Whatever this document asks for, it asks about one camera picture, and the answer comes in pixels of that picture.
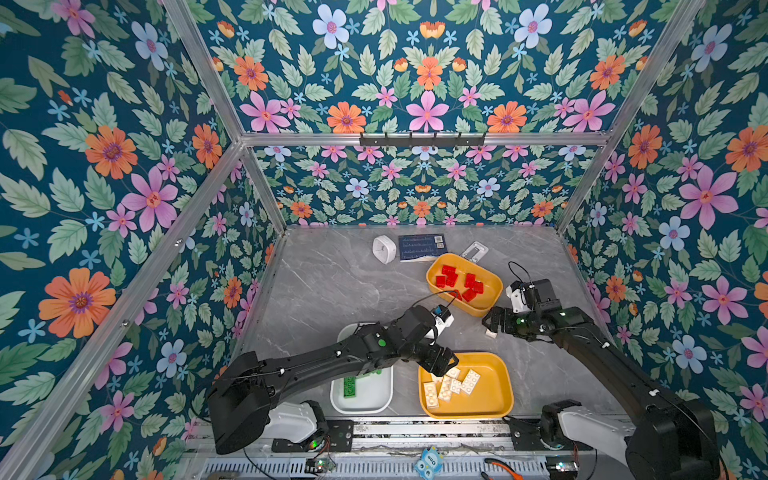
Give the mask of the cream long lego brick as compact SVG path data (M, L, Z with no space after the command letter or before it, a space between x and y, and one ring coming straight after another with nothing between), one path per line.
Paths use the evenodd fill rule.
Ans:
M436 409L439 407L439 396L437 387L434 382L425 382L422 385L424 402L428 410Z

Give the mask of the white wide lego brick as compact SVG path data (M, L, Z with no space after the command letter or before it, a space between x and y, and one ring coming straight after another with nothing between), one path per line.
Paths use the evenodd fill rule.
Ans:
M460 391L467 395L471 395L475 390L477 384L479 383L480 379L481 379L481 375L477 371L475 371L474 369L468 370L466 375L464 376L464 379L460 382L460 386L459 386Z

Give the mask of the large green lego plate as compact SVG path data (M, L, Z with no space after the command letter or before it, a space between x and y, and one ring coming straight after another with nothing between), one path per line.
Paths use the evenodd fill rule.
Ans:
M344 398L355 398L357 394L357 378L354 376L345 377L342 384L342 394Z

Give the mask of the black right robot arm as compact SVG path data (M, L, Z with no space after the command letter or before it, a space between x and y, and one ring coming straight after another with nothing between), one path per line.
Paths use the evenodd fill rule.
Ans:
M535 426L545 447L588 445L636 479L717 479L726 472L713 415L701 402L653 380L586 312L563 307L550 281L516 281L509 291L511 307L494 306L483 317L487 333L551 341L584 365L627 415L606 417L575 400L547 404Z

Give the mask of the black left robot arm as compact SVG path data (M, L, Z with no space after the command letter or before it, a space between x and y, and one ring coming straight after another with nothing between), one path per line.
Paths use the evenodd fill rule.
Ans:
M437 320L414 305L395 320L358 326L345 339L319 349L261 360L254 351L238 356L207 393L216 452L237 452L265 432L269 414L285 398L326 382L384 370L399 361L417 363L443 376L459 364L457 355L436 343Z

